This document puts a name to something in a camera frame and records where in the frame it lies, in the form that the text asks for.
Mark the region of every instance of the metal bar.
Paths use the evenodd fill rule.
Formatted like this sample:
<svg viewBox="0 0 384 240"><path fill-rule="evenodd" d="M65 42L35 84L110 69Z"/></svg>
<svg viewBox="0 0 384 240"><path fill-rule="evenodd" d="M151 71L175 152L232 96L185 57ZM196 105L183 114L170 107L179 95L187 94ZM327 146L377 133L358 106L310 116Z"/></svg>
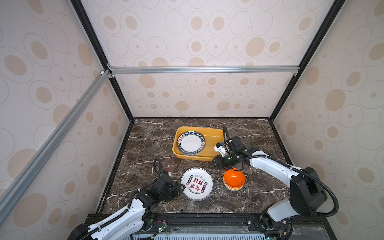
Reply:
<svg viewBox="0 0 384 240"><path fill-rule="evenodd" d="M272 131L273 131L273 133L274 133L274 135L276 137L277 143L279 144L281 151L283 152L283 155L285 157L286 162L289 165L292 165L292 160L289 157L288 152L285 149L285 146L284 146L283 142L281 141L280 135L279 135L279 133L276 130L275 124L273 123L273 121L271 121L271 119L268 119L268 122L271 125Z"/></svg>
<svg viewBox="0 0 384 240"><path fill-rule="evenodd" d="M297 81L299 80L300 76L306 69L307 65L311 61L313 55L315 54L316 50L318 49L320 43L324 39L325 35L327 34L329 28L331 27L332 23L334 22L336 16L340 12L340 9L343 7L344 2L346 0L335 0L329 9L327 15L324 18L323 23L321 24L319 30L317 31L311 45L309 46L307 52L305 53L303 59L301 60L299 66L300 70L297 72L296 75L294 75L291 78L291 81L289 82L287 88L285 89L283 95L281 96L279 102L277 103L275 109L273 110L270 119L272 121L275 120L277 117L277 114L279 114L281 108L283 107L285 101L288 99L289 95L293 91L293 88L295 87Z"/></svg>
<svg viewBox="0 0 384 240"><path fill-rule="evenodd" d="M111 67L113 74L150 73L297 73L299 66L201 66L201 67Z"/></svg>
<svg viewBox="0 0 384 240"><path fill-rule="evenodd" d="M130 121L130 123L129 123L128 130L127 130L127 132L126 132L126 134L124 136L124 139L122 141L119 153L118 153L118 155L116 157L115 163L113 164L111 174L109 175L109 178L108 178L108 181L107 181L107 185L106 185L106 187L104 189L102 198L101 198L100 203L99 203L99 205L97 207L97 210L96 210L97 214L101 213L102 210L104 209L105 202L107 201L109 192L111 191L111 187L112 187L113 181L115 180L116 172L118 171L118 168L119 168L119 165L120 165L120 161L121 161L122 155L124 153L124 149L127 146L129 135L131 134L131 131L132 131L134 123L135 123L135 119L132 119Z"/></svg>
<svg viewBox="0 0 384 240"><path fill-rule="evenodd" d="M89 20L87 13L85 12L84 6L81 3L80 0L71 0L71 3L73 5L73 8L78 15L81 24L84 27L84 30L89 38L89 41L91 42L93 49L95 50L102 66L104 69L109 69L108 59L104 54L103 48L101 47L101 44L97 38L97 35L92 27L91 21ZM112 76L112 78L109 79L113 89L116 92L116 95L121 103L121 106L124 109L125 114L127 114L128 119L131 121L133 119L133 115L131 113L131 110L128 107L128 104L122 94L122 91L116 81L116 78Z"/></svg>
<svg viewBox="0 0 384 240"><path fill-rule="evenodd" d="M28 187L32 184L33 180L39 174L63 138L71 130L72 126L100 89L104 80L108 78L109 74L109 70L104 70L104 73L93 81L80 100L73 106L67 116L62 120L59 126L57 126L55 131L45 141L33 159L24 168L23 172L14 180L9 190L0 201L0 226L9 216L23 194L27 191Z"/></svg>

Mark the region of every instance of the dark marble table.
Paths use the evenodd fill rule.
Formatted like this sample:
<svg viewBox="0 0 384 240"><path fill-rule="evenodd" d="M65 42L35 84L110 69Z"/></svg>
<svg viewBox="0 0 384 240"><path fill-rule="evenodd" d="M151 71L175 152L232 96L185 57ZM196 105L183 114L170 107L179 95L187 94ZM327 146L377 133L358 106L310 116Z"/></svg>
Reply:
<svg viewBox="0 0 384 240"><path fill-rule="evenodd" d="M156 173L152 162L156 157L175 160L172 177L180 180L192 167L208 170L215 181L212 195L194 202L180 195L159 204L154 213L252 213L289 197L289 189L269 174L245 167L245 185L239 191L229 191L223 184L224 171L208 169L205 161L178 159L172 152L177 128L181 126L222 128L229 135L238 135L245 146L257 146L265 153L285 161L271 126L264 119L137 119L124 150L116 177L102 213L111 214L125 206L133 191L151 182Z"/></svg>

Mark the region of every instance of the yellow plastic bin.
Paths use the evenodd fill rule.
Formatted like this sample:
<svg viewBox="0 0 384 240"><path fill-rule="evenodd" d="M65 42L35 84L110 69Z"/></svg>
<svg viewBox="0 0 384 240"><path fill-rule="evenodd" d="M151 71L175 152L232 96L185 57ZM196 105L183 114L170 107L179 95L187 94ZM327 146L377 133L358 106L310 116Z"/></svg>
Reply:
<svg viewBox="0 0 384 240"><path fill-rule="evenodd" d="M177 148L177 139L180 137L181 134L188 132L188 131L199 132L205 138L204 150L201 153L199 153L198 155L195 155L195 156L184 155ZM176 131L175 140L173 141L172 151L177 158L200 160L200 161L210 161L211 162L213 160L213 158L219 154L214 150L214 146L218 142L223 142L223 141L224 141L224 135L223 135L223 130L221 130L221 129L207 128L207 127L182 126L182 127L179 127Z"/></svg>

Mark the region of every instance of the wall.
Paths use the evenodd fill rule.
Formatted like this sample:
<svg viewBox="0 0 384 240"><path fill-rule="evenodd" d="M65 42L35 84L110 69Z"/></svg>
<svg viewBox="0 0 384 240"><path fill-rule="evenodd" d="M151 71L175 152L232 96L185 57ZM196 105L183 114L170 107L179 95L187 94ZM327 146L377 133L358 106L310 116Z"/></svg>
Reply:
<svg viewBox="0 0 384 240"><path fill-rule="evenodd" d="M0 195L101 66L65 0L0 3Z"/></svg>
<svg viewBox="0 0 384 240"><path fill-rule="evenodd" d="M95 213L128 128L108 80L0 228L0 240L67 239Z"/></svg>
<svg viewBox="0 0 384 240"><path fill-rule="evenodd" d="M384 1L350 1L319 49L275 125L292 161L337 195L337 238L382 239Z"/></svg>
<svg viewBox="0 0 384 240"><path fill-rule="evenodd" d="M292 73L117 74L136 117L269 117Z"/></svg>
<svg viewBox="0 0 384 240"><path fill-rule="evenodd" d="M112 66L275 66L299 64L333 0L82 2ZM153 98L145 95L146 87L137 85L137 80L134 80L135 84L124 85L123 78L127 76L121 75L119 82L121 88L126 90L126 100L134 117L269 117L269 108L274 108L277 99L264 100L261 96L274 89L268 85L268 80L271 81L277 74L266 74L266 87L262 89L263 93L257 93L257 97L250 96L254 94L253 91L261 88L256 81L262 74L250 74L249 86L236 85L235 82L240 81L239 78L245 74L234 74L234 87L219 84L220 81L227 81L227 74L216 75L218 86L175 85L175 74L153 74L151 77L156 82L152 88L156 96ZM196 75L199 82L206 81L208 74L199 75ZM190 79L190 76L191 74L183 74L181 81ZM139 75L132 78L140 80ZM284 85L279 86L282 87L277 90L278 94L285 89ZM192 88L203 89L200 92ZM208 88L213 88L215 95L204 98L203 94ZM170 97L162 98L162 90L169 91ZM188 109L167 107L169 105L166 105L166 102L170 101L175 105L181 100L182 97L177 97L180 91L189 93L189 98L184 104L189 106ZM234 95L232 98L227 95L212 100L217 94L220 97L221 91L233 92ZM242 92L242 97L236 97L236 91ZM252 112L243 108L244 105L254 102L255 98L258 101L254 103ZM158 104L156 109L146 107L147 110L143 110L144 105L148 106L149 102L155 99ZM230 106L241 106L236 105L239 107L237 109L225 107L220 110L218 103L221 100L227 101ZM258 106L263 106L263 109L258 110Z"/></svg>

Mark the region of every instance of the white plate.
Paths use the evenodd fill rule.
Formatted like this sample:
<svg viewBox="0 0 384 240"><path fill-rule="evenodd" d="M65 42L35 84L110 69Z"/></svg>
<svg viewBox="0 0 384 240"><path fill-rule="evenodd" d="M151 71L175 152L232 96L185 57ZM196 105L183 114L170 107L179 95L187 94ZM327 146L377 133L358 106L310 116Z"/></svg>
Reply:
<svg viewBox="0 0 384 240"><path fill-rule="evenodd" d="M214 189L214 179L207 170L201 167L188 169L180 182L185 185L184 195L194 201L208 198Z"/></svg>
<svg viewBox="0 0 384 240"><path fill-rule="evenodd" d="M204 150L205 138L196 131L188 131L180 135L177 139L177 148L184 155L198 155Z"/></svg>

